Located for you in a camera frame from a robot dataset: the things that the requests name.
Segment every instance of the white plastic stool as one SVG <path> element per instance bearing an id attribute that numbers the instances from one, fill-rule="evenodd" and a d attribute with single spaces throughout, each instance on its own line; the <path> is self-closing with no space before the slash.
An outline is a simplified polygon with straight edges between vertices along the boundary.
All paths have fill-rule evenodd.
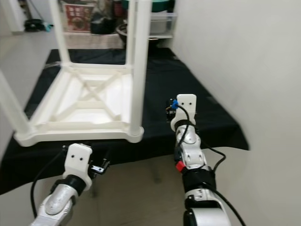
<path id="1" fill-rule="evenodd" d="M 72 63 L 57 0 L 50 6 L 61 70 L 30 121 L 0 71 L 0 103 L 15 139 L 22 146 L 56 140 L 139 142 L 152 0 L 130 0 L 125 65 Z"/>

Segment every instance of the black cloth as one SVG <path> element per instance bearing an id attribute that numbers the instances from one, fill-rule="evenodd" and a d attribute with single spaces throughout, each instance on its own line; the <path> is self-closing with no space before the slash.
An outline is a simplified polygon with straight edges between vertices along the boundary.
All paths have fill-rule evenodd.
<path id="1" fill-rule="evenodd" d="M 122 49 L 71 49 L 73 62 L 87 64 L 124 64 Z M 47 64 L 59 61 L 58 50 L 51 51 Z M 58 66 L 45 68 L 25 108 L 30 118 L 47 89 L 58 74 Z M 198 82 L 189 69 L 170 49 L 152 49 L 149 52 L 143 106 L 143 139 L 137 144 L 126 140 L 76 141 L 91 145 L 92 159 L 100 164 L 104 153 L 110 151 L 112 164 L 148 159 L 172 154 L 175 134 L 166 122 L 165 104 L 177 94 L 197 95 L 196 122 L 201 138 L 212 147 L 228 146 L 248 150 L 247 141 L 238 123 L 219 105 L 212 95 Z M 49 162 L 63 145 L 75 141 L 40 142 L 30 147 L 20 146 L 12 137 L 0 168 L 0 194 L 31 182 L 39 170 Z M 62 156 L 43 178 L 63 173 Z"/>

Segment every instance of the poster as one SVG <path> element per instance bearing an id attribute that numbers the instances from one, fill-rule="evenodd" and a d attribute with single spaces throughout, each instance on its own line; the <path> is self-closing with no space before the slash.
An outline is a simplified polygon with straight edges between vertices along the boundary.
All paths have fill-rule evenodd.
<path id="1" fill-rule="evenodd" d="M 90 20 L 94 6 L 64 4 L 67 31 L 90 32 Z"/>

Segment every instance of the blue connector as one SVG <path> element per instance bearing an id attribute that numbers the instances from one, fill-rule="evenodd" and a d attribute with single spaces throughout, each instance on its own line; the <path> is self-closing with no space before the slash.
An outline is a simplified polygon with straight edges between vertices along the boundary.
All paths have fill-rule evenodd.
<path id="1" fill-rule="evenodd" d="M 177 100 L 174 100 L 174 101 L 173 101 L 173 104 L 171 105 L 171 108 L 172 108 L 172 109 L 177 109 L 177 108 L 178 108 L 178 104 L 179 104 L 178 101 L 177 101 Z"/>

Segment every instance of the black cable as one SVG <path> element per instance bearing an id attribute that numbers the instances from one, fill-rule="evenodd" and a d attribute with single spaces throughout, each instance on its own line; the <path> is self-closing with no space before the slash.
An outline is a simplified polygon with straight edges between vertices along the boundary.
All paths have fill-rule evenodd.
<path id="1" fill-rule="evenodd" d="M 190 119 L 189 119 L 188 112 L 186 111 L 185 108 L 183 108 L 182 106 L 179 106 L 179 105 L 177 105 L 177 107 L 180 108 L 180 109 L 182 109 L 182 110 L 184 111 L 186 117 L 187 117 L 187 125 L 186 125 L 186 128 L 185 128 L 185 130 L 184 130 L 184 133 L 183 133 L 183 135 L 182 135 L 182 137 L 181 137 L 181 139 L 180 139 L 180 141 L 179 141 L 179 143 L 178 143 L 178 147 L 179 147 L 179 146 L 182 144 L 182 142 L 184 141 L 184 139 L 185 139 L 186 133 L 187 133 L 187 131 L 188 131 L 188 127 L 189 127 L 189 125 L 190 125 L 190 124 L 189 124 L 189 123 L 190 123 Z"/>
<path id="2" fill-rule="evenodd" d="M 39 15 L 39 17 L 42 19 L 42 21 L 44 21 L 44 18 L 42 17 L 42 15 L 40 14 L 40 12 L 38 11 L 38 9 L 36 8 L 36 6 L 34 5 L 34 3 L 32 2 L 32 0 L 28 0 L 31 4 L 32 7 L 34 8 L 34 10 L 37 12 L 37 14 Z"/>
<path id="3" fill-rule="evenodd" d="M 34 178 L 33 180 L 33 183 L 32 183 L 32 187 L 30 189 L 30 202 L 31 202 L 31 205 L 32 205 L 32 212 L 33 212 L 33 215 L 34 217 L 36 218 L 37 217 L 37 209 L 36 209 L 36 205 L 35 205 L 35 202 L 34 202 L 34 188 L 36 186 L 36 183 L 38 181 L 38 179 L 40 178 L 40 176 L 42 175 L 42 173 L 47 170 L 47 168 L 52 164 L 54 163 L 60 156 L 61 154 L 65 153 L 64 150 L 60 151 L 50 162 L 48 162 L 40 171 L 39 173 L 37 174 L 37 176 Z"/>
<path id="4" fill-rule="evenodd" d="M 211 151 L 217 153 L 217 154 L 220 154 L 222 156 L 222 158 L 215 164 L 214 168 L 213 168 L 213 172 L 215 173 L 216 172 L 216 169 L 218 168 L 218 166 L 226 160 L 227 156 L 223 153 L 223 152 L 220 152 L 220 151 L 217 151 L 216 149 L 210 147 L 205 141 L 203 141 L 201 139 L 202 143 L 208 148 L 210 149 Z"/>
<path id="5" fill-rule="evenodd" d="M 213 188 L 212 186 L 210 186 L 209 184 L 203 182 L 203 185 L 205 188 L 209 189 L 210 191 L 212 191 L 213 193 L 217 194 L 229 207 L 230 209 L 233 211 L 233 213 L 235 214 L 235 216 L 238 218 L 238 220 L 240 221 L 242 226 L 246 226 L 244 220 L 241 218 L 240 214 L 237 212 L 237 210 L 234 208 L 234 206 L 231 204 L 231 202 L 229 202 L 225 196 L 223 196 L 220 192 L 218 192 L 215 188 Z"/>

